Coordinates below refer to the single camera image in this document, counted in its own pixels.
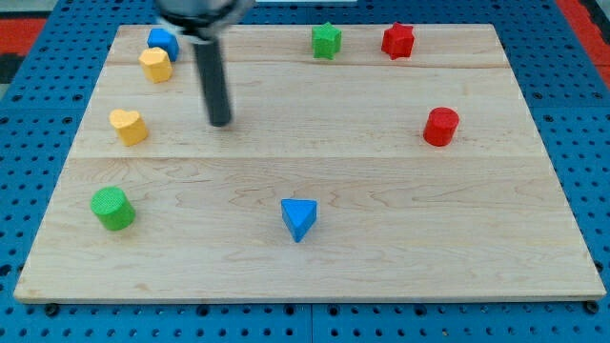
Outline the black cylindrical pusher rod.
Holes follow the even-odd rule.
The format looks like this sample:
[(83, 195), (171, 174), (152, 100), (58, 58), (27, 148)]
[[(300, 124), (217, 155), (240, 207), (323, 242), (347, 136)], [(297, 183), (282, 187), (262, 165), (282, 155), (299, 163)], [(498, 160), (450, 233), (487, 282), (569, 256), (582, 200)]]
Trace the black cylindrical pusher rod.
[(225, 127), (233, 120), (220, 41), (205, 37), (193, 45), (202, 96), (213, 127)]

